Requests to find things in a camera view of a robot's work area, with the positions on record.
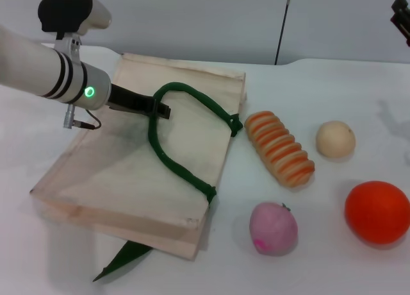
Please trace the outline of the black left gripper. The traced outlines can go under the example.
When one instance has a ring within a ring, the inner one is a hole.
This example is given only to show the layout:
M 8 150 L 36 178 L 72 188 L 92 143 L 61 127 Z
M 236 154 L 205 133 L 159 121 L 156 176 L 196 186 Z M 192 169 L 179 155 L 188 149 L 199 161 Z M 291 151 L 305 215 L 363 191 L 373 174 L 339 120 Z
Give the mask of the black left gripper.
M 113 83 L 107 105 L 116 111 L 169 119 L 170 107 L 168 105 L 156 98 L 152 99 L 151 96 L 137 94 Z

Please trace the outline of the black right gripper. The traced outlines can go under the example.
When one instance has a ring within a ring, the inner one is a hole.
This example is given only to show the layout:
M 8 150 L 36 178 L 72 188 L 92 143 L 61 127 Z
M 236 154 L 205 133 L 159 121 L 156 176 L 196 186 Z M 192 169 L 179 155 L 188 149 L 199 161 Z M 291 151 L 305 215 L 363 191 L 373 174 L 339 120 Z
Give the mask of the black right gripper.
M 407 0 L 395 0 L 391 5 L 393 16 L 390 21 L 403 34 L 406 44 L 410 46 L 410 11 Z

